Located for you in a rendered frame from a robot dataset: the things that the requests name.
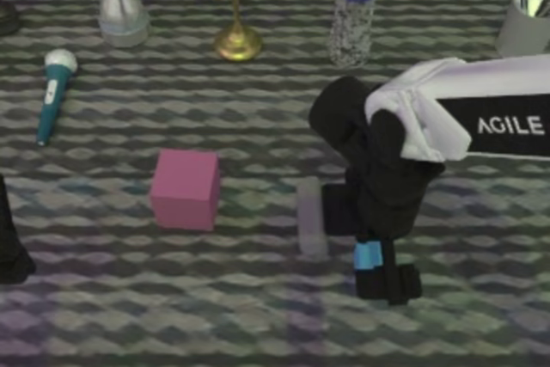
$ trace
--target small blue block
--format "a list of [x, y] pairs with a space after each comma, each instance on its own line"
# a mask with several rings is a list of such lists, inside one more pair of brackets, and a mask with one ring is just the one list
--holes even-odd
[[356, 270], [372, 270], [382, 265], [382, 248], [380, 242], [371, 241], [355, 245], [353, 265]]

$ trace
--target candelabra base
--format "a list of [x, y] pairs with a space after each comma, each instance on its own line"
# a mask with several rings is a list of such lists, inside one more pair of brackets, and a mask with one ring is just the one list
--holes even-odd
[[243, 62], [260, 53], [262, 39], [251, 27], [234, 23], [216, 36], [214, 47], [223, 58]]
[[15, 6], [9, 2], [0, 1], [0, 36], [12, 34], [21, 28], [21, 21]]

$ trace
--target wavy patterned fabric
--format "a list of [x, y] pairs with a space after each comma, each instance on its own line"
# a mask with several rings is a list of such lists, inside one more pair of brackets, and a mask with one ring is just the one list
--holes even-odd
[[[333, 0], [243, 4], [266, 50], [232, 64], [212, 51], [226, 3], [148, 0], [153, 35], [122, 51], [101, 40], [98, 0], [18, 2], [26, 28], [0, 40], [0, 170], [39, 273], [0, 290], [0, 366], [550, 365], [550, 165], [450, 164], [398, 247], [425, 297], [356, 299], [352, 240], [333, 240], [328, 263], [297, 255], [297, 180], [344, 167], [306, 120], [344, 75], [327, 53]], [[352, 74], [494, 58], [506, 4], [381, 0]], [[39, 148], [43, 57], [60, 46], [81, 69]], [[220, 155], [213, 234], [155, 226], [147, 192], [167, 147]]]

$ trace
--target striped tablecloth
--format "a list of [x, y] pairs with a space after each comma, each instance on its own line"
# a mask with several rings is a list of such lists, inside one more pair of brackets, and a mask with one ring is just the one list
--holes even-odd
[[[420, 60], [495, 58], [507, 0], [381, 0], [372, 59], [327, 58], [331, 0], [245, 0], [255, 61], [212, 51], [225, 2], [148, 0], [131, 51], [98, 33], [98, 0], [16, 0], [0, 40], [0, 172], [39, 266], [0, 289], [2, 367], [550, 365], [550, 184], [544, 163], [469, 158], [432, 186], [400, 259], [425, 297], [388, 309], [353, 295], [351, 245], [297, 256], [295, 184], [343, 162], [307, 125], [344, 74], [384, 82]], [[50, 146], [34, 143], [43, 58], [80, 71]], [[160, 148], [221, 157], [217, 228], [158, 229], [147, 200]]]

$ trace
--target blue and white vase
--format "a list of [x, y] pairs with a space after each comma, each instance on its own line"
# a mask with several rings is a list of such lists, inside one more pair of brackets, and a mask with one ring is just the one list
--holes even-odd
[[372, 43], [376, 0], [335, 0], [329, 53], [339, 67], [365, 64]]

